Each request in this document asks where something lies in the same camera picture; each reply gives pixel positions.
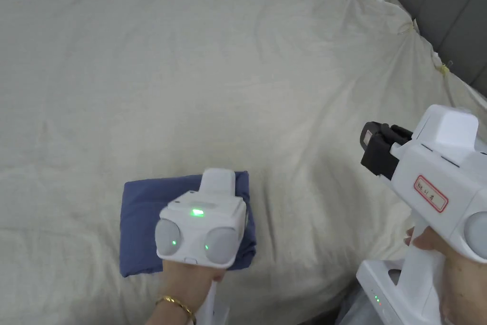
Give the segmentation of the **person's left hand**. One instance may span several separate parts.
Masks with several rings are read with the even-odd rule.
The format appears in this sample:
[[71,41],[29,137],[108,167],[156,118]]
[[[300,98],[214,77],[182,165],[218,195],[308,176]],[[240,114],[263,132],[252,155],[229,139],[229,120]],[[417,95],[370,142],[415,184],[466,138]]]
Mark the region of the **person's left hand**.
[[161,296],[178,300],[193,311],[204,303],[212,283],[220,282],[225,269],[163,260]]

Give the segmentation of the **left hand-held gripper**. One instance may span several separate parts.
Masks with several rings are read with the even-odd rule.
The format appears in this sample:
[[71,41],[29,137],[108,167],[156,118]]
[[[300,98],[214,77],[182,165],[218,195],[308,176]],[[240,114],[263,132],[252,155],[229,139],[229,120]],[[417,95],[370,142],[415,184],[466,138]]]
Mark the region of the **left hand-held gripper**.
[[226,270],[236,260],[247,224],[247,206],[236,194],[236,175],[204,171],[199,189],[188,190],[160,211],[157,256],[165,262]]

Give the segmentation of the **person's right hand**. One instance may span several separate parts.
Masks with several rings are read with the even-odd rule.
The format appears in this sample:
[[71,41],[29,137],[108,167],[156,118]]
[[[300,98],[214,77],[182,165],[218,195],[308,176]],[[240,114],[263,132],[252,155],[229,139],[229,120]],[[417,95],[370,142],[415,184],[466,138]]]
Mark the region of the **person's right hand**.
[[413,239],[414,227],[406,231],[406,245],[438,251],[445,257],[442,311],[450,318],[467,315],[486,317],[487,265],[468,259],[456,252],[432,228],[427,227]]

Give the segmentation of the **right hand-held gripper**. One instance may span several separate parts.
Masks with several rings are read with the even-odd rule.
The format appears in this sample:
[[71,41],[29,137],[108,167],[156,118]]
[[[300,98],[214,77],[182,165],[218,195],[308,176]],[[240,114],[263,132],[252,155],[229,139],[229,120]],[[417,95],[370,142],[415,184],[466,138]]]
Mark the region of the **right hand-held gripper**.
[[[413,131],[367,122],[361,164],[410,208],[413,237],[432,228],[461,255],[487,260],[487,157],[478,119],[459,108],[430,106]],[[365,260],[356,277],[385,325],[439,325],[438,252],[410,245],[402,260]]]

